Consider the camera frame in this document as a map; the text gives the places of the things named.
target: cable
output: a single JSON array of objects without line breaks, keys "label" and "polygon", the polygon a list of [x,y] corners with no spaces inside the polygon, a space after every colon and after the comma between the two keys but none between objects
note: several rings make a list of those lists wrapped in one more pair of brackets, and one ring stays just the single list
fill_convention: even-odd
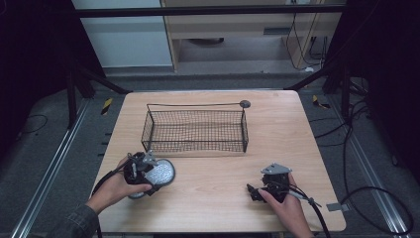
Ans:
[{"label": "cable", "polygon": [[339,130],[340,128],[342,128],[342,127],[343,127],[343,126],[345,126],[345,125],[346,125],[346,122],[343,122],[340,126],[338,126],[338,127],[334,128],[334,129],[332,129],[331,131],[328,131],[328,132],[326,132],[326,133],[324,133],[324,134],[321,134],[321,135],[315,136],[315,139],[318,139],[318,138],[321,138],[321,137],[324,137],[324,136],[330,135],[331,133],[333,133],[333,132],[335,132],[335,131]]},{"label": "cable", "polygon": [[330,144],[330,145],[318,144],[318,147],[335,147],[335,146],[341,146],[341,145],[344,145],[344,142],[339,143],[339,144]]},{"label": "cable", "polygon": [[[297,2],[296,2],[296,0],[291,0],[291,3],[292,4],[297,4]],[[286,49],[287,49],[287,52],[288,52],[288,54],[289,54],[289,56],[290,56],[290,58],[292,59],[292,56],[291,56],[291,53],[290,53],[290,50],[289,50],[289,48],[288,48],[288,40],[289,40],[289,37],[290,37],[290,34],[291,34],[291,32],[292,31],[294,31],[294,35],[295,35],[295,37],[296,37],[296,42],[297,42],[297,45],[298,45],[298,47],[299,47],[299,49],[300,49],[300,56],[302,57],[302,59],[308,64],[308,66],[315,66],[315,65],[319,65],[319,63],[312,63],[312,62],[308,62],[307,60],[306,60],[306,58],[305,58],[305,56],[303,55],[303,50],[302,50],[302,47],[301,47],[301,45],[300,45],[300,41],[299,41],[299,38],[297,37],[297,31],[296,31],[296,15],[297,15],[297,13],[293,13],[293,20],[292,20],[292,24],[291,24],[291,26],[290,26],[290,31],[289,31],[289,33],[287,34],[287,38],[286,38]],[[313,26],[314,26],[314,22],[315,21],[312,21],[312,24],[311,24],[311,27],[310,27],[310,29],[309,29],[309,31],[311,31],[312,30],[312,28],[313,28]],[[301,69],[305,69],[305,68],[300,68],[300,67],[297,67],[295,64],[294,64],[294,62],[293,62],[293,60],[291,61],[291,63],[292,63],[292,65],[293,65],[293,67],[295,68],[295,69],[298,69],[298,70],[301,70]]]},{"label": "cable", "polygon": [[282,186],[282,187],[287,187],[289,190],[297,193],[297,195],[301,196],[301,197],[297,197],[295,195],[293,195],[293,196],[295,196],[298,199],[304,199],[304,200],[308,201],[308,203],[312,206],[312,208],[314,209],[315,213],[318,216],[318,219],[321,223],[322,229],[324,230],[325,236],[327,238],[331,238],[330,231],[328,230],[328,227],[327,227],[327,224],[325,223],[324,217],[322,216],[321,211],[318,208],[319,204],[316,203],[315,200],[312,197],[309,197],[308,195],[306,195],[305,192],[303,192],[303,190],[300,189],[297,185],[289,184],[289,183],[286,184],[286,183],[282,183],[282,182],[278,182],[278,181],[274,181],[274,180],[268,180],[267,182],[274,183],[274,184],[277,184],[277,185]]},{"label": "cable", "polygon": [[318,119],[309,120],[309,122],[316,122],[316,121],[323,121],[323,120],[330,120],[330,119],[334,119],[334,120],[336,120],[336,119],[337,119],[337,117],[325,117],[325,118],[318,118]]},{"label": "cable", "polygon": [[[111,171],[111,172],[109,172],[108,174],[106,174],[96,185],[95,185],[95,187],[93,188],[93,191],[92,191],[92,194],[91,194],[91,197],[93,196],[93,194],[95,194],[96,193],[96,191],[99,189],[99,187],[101,187],[101,185],[107,180],[107,179],[109,179],[110,177],[112,177],[114,174],[116,174],[116,173],[118,173],[119,171],[120,171],[120,169],[122,168],[122,167],[124,167],[129,161],[131,161],[132,159],[131,159],[131,156],[129,155],[128,156],[128,159],[127,159],[127,161],[126,162],[124,162],[121,166],[119,166],[117,169],[115,169],[114,171]],[[102,238],[103,236],[102,236],[102,230],[101,230],[101,225],[100,224],[98,224],[98,228],[96,229],[96,235],[98,236],[98,238]]]},{"label": "cable", "polygon": [[33,118],[33,117],[44,117],[44,119],[46,119],[46,120],[44,121],[44,124],[41,125],[39,128],[34,129],[32,131],[23,131],[22,134],[29,134],[29,133],[38,132],[39,130],[41,130],[42,128],[44,128],[47,125],[47,122],[49,121],[49,118],[47,116],[41,115],[41,114],[29,116],[28,119],[29,118]]},{"label": "cable", "polygon": [[315,45],[317,37],[312,37],[311,38],[311,47],[309,48],[309,56],[313,59],[313,60],[318,60],[319,61],[319,65],[322,68],[324,66],[324,60],[325,57],[327,55],[327,43],[328,43],[328,37],[324,37],[324,43],[322,46],[322,51],[321,53],[318,54],[313,54],[312,53],[312,48]]},{"label": "cable", "polygon": [[[363,186],[363,187],[357,188],[357,189],[355,189],[353,191],[349,191],[349,186],[348,186],[348,181],[347,181],[347,166],[346,166],[346,163],[347,163],[347,157],[346,157],[347,149],[346,148],[347,148],[347,142],[349,141],[349,139],[350,139],[350,137],[351,137],[351,135],[353,133],[353,120],[357,116],[359,117],[362,113],[368,111],[367,110],[368,108],[366,106],[364,106],[364,107],[358,109],[355,112],[355,108],[357,107],[357,105],[360,104],[360,103],[362,103],[362,102],[365,102],[365,101],[364,100],[361,100],[361,101],[359,101],[358,103],[356,103],[353,106],[353,108],[351,110],[350,120],[348,120],[348,122],[347,122],[347,125],[349,126],[349,129],[348,129],[348,132],[346,133],[345,143],[344,143],[344,147],[343,147],[343,178],[344,178],[344,186],[345,186],[345,189],[346,189],[346,196],[342,199],[342,201],[340,203],[343,205],[343,203],[346,200],[348,200],[351,203],[351,205],[353,206],[354,210],[358,213],[359,216],[361,216],[371,226],[377,228],[378,230],[380,230],[380,231],[382,231],[382,232],[384,232],[386,234],[389,234],[389,235],[407,235],[407,234],[409,234],[412,231],[412,229],[414,227],[414,219],[413,219],[412,214],[409,212],[409,210],[407,209],[407,207],[404,205],[404,203],[400,199],[398,199],[394,194],[392,194],[391,192],[389,192],[389,191],[387,191],[387,190],[385,190],[383,188],[375,187],[375,186]],[[373,221],[371,221],[370,219],[368,219],[356,207],[355,203],[351,200],[352,195],[354,195],[355,193],[358,193],[358,192],[360,192],[362,190],[365,190],[365,189],[375,189],[375,190],[379,190],[379,191],[385,192],[385,193],[389,194],[394,200],[396,200],[401,205],[401,207],[404,209],[404,211],[408,215],[408,218],[409,218],[409,221],[410,221],[410,225],[408,226],[408,229],[406,231],[404,231],[404,232],[393,232],[393,231],[389,231],[389,230],[386,230],[386,229],[380,227],[379,225],[375,224]]]}]

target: sleeve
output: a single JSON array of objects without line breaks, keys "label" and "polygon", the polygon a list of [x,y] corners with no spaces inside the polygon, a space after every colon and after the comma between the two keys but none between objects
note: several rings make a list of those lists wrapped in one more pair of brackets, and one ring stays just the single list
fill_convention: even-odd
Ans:
[{"label": "sleeve", "polygon": [[99,227],[98,215],[87,205],[81,205],[58,223],[47,238],[89,237],[91,238]]}]

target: finger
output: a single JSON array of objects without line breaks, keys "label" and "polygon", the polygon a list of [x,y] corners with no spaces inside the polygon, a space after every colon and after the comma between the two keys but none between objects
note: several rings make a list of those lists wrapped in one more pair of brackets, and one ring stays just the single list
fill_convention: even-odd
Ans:
[{"label": "finger", "polygon": [[150,190],[150,189],[152,189],[152,186],[150,184],[147,184],[147,183],[130,185],[131,193],[147,191],[147,190]]},{"label": "finger", "polygon": [[289,183],[292,185],[296,185],[296,181],[294,181],[293,175],[291,173],[288,174]]},{"label": "finger", "polygon": [[120,163],[118,163],[118,166],[117,167],[120,167],[121,165],[123,165],[126,161],[127,161],[127,159],[128,159],[128,157],[126,156],[126,157],[124,157],[121,161],[120,161]]},{"label": "finger", "polygon": [[268,191],[259,189],[259,193],[271,207],[279,205],[278,201]]}]

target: wooden table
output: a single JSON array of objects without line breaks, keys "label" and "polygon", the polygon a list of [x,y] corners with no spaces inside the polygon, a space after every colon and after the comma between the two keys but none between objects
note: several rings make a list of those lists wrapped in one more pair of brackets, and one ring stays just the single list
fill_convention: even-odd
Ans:
[{"label": "wooden table", "polygon": [[[152,196],[125,198],[100,214],[103,232],[279,232],[285,231],[266,203],[252,201],[249,183],[263,186],[261,169],[276,162],[293,169],[297,185],[322,205],[331,231],[346,222],[337,202],[311,128],[295,91],[140,92],[126,96],[99,170],[98,182],[127,153],[143,151],[141,137],[147,103],[208,104],[249,100],[246,109],[250,142],[246,153],[202,153],[165,156],[175,169],[173,183]],[[313,231],[322,226],[313,208],[302,201]]]}]

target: human hand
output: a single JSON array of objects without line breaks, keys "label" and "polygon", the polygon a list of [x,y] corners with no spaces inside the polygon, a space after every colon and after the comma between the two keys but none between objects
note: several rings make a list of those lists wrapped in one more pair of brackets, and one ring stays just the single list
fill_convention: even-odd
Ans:
[{"label": "human hand", "polygon": [[[127,161],[127,157],[120,161],[118,167]],[[117,172],[98,188],[95,194],[90,197],[86,205],[91,207],[96,214],[99,214],[108,206],[111,206],[124,197],[136,193],[143,192],[151,189],[150,184],[127,184],[124,179],[123,172]]]},{"label": "human hand", "polygon": [[[288,174],[290,184],[296,185],[291,173]],[[294,237],[313,237],[313,234],[303,214],[300,200],[290,194],[286,196],[283,203],[278,202],[269,192],[259,189],[262,198],[271,206],[280,220],[281,224]]]}]

